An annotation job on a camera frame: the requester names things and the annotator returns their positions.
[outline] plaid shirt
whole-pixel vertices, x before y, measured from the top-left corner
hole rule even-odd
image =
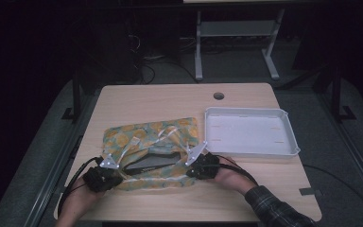
[[[279,201],[267,188],[257,186],[244,196],[258,218],[267,227],[277,226],[316,226],[311,218],[298,213],[290,205]]]

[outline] dark background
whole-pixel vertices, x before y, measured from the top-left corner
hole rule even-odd
[[[175,58],[178,37],[195,33],[195,19],[189,19],[188,11],[143,13],[137,21],[145,24],[136,26],[119,23],[125,16],[121,13],[101,17],[64,12],[73,5],[77,4],[0,1],[0,199],[52,102],[75,71],[86,72],[104,62],[101,74],[82,78],[87,91],[105,83],[133,83],[138,72],[132,65],[139,58],[128,51],[128,29],[140,27],[142,36]],[[168,23],[159,23],[164,17]],[[179,26],[180,20],[191,24],[191,30]],[[311,11],[288,10],[280,37],[290,36],[302,38],[295,67],[310,70],[332,62],[363,96],[363,1],[336,1]],[[107,44],[113,40],[117,45]],[[105,54],[108,48],[123,58],[113,61]]]

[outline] wooden table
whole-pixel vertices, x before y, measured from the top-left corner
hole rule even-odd
[[[214,93],[218,92],[224,94],[224,99],[214,99]],[[103,132],[107,128],[193,116],[199,122],[202,141],[204,112],[208,107],[279,108],[279,105],[271,87],[265,83],[107,86],[96,103],[66,184],[84,162],[101,154]],[[276,163],[252,158],[236,161],[279,199],[320,220],[315,197],[302,196],[299,191],[310,187],[299,156]],[[112,190],[82,219],[258,221],[240,194],[205,181],[184,188]]]

